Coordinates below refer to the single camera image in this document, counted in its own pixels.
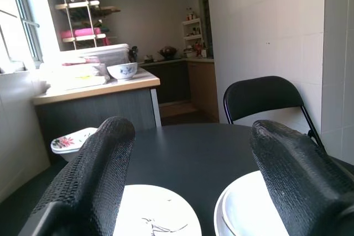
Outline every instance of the wooden countertop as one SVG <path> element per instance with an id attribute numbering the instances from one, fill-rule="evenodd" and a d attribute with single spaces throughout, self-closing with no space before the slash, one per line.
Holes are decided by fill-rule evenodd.
<path id="1" fill-rule="evenodd" d="M 131 80 L 110 80 L 107 84 L 91 86 L 85 88 L 76 88 L 67 91 L 49 92 L 33 98 L 34 105 L 48 104 L 54 102 L 68 101 L 102 94 L 136 90 L 139 88 L 149 88 L 160 85 L 160 79 L 150 72 L 138 68 L 138 72 Z"/>
<path id="2" fill-rule="evenodd" d="M 139 63 L 139 66 L 155 66 L 155 65 L 163 65 L 163 64 L 169 64 L 169 63 L 176 63 L 176 62 L 182 62 L 182 61 L 187 61 L 187 62 L 198 62 L 198 63 L 214 63 L 213 58 L 200 58 L 200 57 L 195 57 L 195 58 L 182 58 L 182 59 L 174 59 L 174 60 L 162 60 L 162 61 L 156 61 L 153 63 Z"/>

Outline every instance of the wooden cabinet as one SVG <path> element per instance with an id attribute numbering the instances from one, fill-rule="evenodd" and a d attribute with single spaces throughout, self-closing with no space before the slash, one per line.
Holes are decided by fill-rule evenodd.
<path id="1" fill-rule="evenodd" d="M 213 63 L 188 62 L 192 104 L 219 120 L 215 68 Z"/>
<path id="2" fill-rule="evenodd" d="M 186 61 L 166 62 L 150 66 L 141 66 L 160 79 L 157 88 L 159 104 L 190 100 L 188 68 Z"/>

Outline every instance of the white shelf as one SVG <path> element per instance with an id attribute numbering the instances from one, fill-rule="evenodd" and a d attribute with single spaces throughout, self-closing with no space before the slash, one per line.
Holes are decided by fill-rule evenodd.
<path id="1" fill-rule="evenodd" d="M 70 37 L 70 38 L 63 38 L 63 42 L 70 43 L 72 41 L 86 41 L 86 40 L 94 40 L 105 38 L 106 35 L 104 33 L 101 34 L 92 34 L 92 35 L 85 35 L 85 36 L 78 36 L 78 37 Z"/>
<path id="2" fill-rule="evenodd" d="M 83 2 L 55 5 L 55 9 L 65 9 L 67 7 L 68 8 L 81 8 L 81 7 L 87 7 L 87 6 L 98 6 L 99 4 L 100 4 L 100 1 L 98 1 L 98 0 L 83 1 Z"/>
<path id="3" fill-rule="evenodd" d="M 201 36 L 201 34 L 198 34 L 198 35 L 192 35 L 192 36 L 185 37 L 184 39 L 186 41 L 195 40 L 195 39 L 202 39 L 202 36 Z"/>
<path id="4" fill-rule="evenodd" d="M 189 24 L 195 24 L 195 23 L 200 23 L 200 18 L 186 20 L 185 22 L 182 22 L 182 25 L 189 25 Z"/>

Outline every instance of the floor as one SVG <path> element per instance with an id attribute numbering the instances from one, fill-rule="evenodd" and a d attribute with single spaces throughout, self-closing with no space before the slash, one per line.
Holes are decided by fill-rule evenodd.
<path id="1" fill-rule="evenodd" d="M 162 126 L 215 122 L 196 109 L 190 102 L 161 106 L 160 115 Z"/>

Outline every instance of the dish rack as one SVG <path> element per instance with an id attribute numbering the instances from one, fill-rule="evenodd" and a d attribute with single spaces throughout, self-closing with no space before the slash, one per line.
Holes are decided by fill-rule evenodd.
<path id="1" fill-rule="evenodd" d="M 70 32 L 71 32 L 71 37 L 62 37 L 62 41 L 65 43 L 73 43 L 74 45 L 74 49 L 77 49 L 77 43 L 78 41 L 87 41 L 87 40 L 93 40 L 93 43 L 95 45 L 95 47 L 97 47 L 97 39 L 102 39 L 105 38 L 106 35 L 104 33 L 97 33 L 95 31 L 95 28 L 93 27 L 93 23 L 92 23 L 92 10 L 91 7 L 95 7 L 95 6 L 99 6 L 100 1 L 96 0 L 96 1 L 89 1 L 89 0 L 84 0 L 82 2 L 73 2 L 73 3 L 69 3 L 67 0 L 64 0 L 63 4 L 59 4 L 55 6 L 55 9 L 57 10 L 63 10 L 66 12 L 67 15 L 67 20 L 69 22 L 69 27 L 70 27 Z M 80 10 L 82 13 L 82 10 L 87 9 L 87 16 L 88 16 L 88 22 L 90 22 L 90 28 L 91 28 L 91 33 L 89 35 L 82 35 L 82 36 L 77 36 L 76 34 L 74 34 L 75 30 L 72 28 L 72 14 L 71 13 L 77 13 L 73 11 L 73 9 L 75 10 Z M 119 12 L 118 9 L 114 9 L 112 12 Z"/>

